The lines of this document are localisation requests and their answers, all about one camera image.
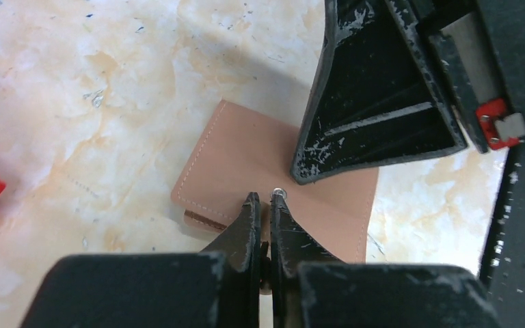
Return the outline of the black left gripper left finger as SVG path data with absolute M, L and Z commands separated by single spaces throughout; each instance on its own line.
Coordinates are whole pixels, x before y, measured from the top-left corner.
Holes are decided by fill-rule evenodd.
M 261 209 L 255 192 L 202 251 L 58 260 L 23 327 L 257 327 Z

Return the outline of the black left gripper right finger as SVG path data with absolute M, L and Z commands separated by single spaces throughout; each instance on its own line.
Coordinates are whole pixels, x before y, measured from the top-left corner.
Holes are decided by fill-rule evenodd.
M 347 264 L 271 196 L 271 286 L 276 327 L 498 327 L 487 293 L 458 266 Z

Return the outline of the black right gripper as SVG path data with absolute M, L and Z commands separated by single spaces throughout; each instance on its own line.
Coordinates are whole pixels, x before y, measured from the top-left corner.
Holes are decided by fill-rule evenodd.
M 401 269 L 401 327 L 525 327 L 525 1 L 326 1 L 291 164 L 356 169 L 508 149 L 478 277 Z

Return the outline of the brown leather card holder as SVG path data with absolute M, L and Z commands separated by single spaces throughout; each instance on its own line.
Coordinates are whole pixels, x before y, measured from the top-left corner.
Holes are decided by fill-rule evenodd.
M 248 193 L 269 203 L 276 188 L 296 222 L 345 262 L 363 263 L 379 171 L 345 172 L 299 185 L 290 175 L 299 129 L 222 100 L 171 192 L 189 225 L 222 231 Z

